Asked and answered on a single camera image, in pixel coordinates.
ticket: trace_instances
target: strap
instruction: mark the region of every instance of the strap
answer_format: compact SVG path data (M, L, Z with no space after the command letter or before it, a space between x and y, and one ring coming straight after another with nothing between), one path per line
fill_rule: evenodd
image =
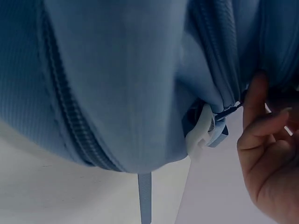
M151 173L138 174L141 223L151 223Z

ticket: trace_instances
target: hand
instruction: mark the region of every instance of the hand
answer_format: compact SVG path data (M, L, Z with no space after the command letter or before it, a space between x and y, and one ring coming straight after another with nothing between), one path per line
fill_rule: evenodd
M266 75L259 72L244 101L244 132L237 144L243 177L262 212L280 224L298 224L299 132L290 136L284 129L289 110L266 113L267 94Z

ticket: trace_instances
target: zipper slider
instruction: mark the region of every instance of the zipper slider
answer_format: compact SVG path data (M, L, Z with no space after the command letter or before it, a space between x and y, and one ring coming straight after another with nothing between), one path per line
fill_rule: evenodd
M215 116L215 120L216 121L219 121L219 120L222 120L224 118L226 118L228 115L230 115L231 113L235 112L236 110L239 109L239 107L241 107L243 105L243 102L245 100L245 96L246 96L246 93L247 93L247 90L245 90L242 95L241 95L241 100L239 101L240 103L237 105L237 106L233 106L229 109L227 109L226 111L223 111L221 113L218 113L216 116Z
M238 110L239 107L242 106L242 104L243 104L243 103L240 103L240 104L237 105L237 106L233 106L233 107L227 109L226 111L223 111L223 112L221 112L221 113L218 113L218 114L215 116L215 120L216 120L216 121L220 121L220 120L226 118L228 115L230 115L231 113L233 113L233 112L235 112L236 110Z

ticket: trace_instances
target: plastic buckle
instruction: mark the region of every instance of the plastic buckle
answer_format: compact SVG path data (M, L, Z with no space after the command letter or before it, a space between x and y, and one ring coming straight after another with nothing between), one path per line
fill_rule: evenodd
M214 132L209 132L212 121L215 124L211 106L205 104L197 124L186 136L187 152L191 160L198 160L202 147L210 141Z

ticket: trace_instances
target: white wall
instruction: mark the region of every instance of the white wall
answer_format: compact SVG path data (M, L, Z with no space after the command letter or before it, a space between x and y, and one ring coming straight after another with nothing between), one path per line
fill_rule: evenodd
M202 153L176 224L273 223L254 208L242 182L235 148L241 113L229 124L230 139ZM153 224L175 222L189 164L154 172ZM137 178L66 162L0 123L0 223L139 224Z

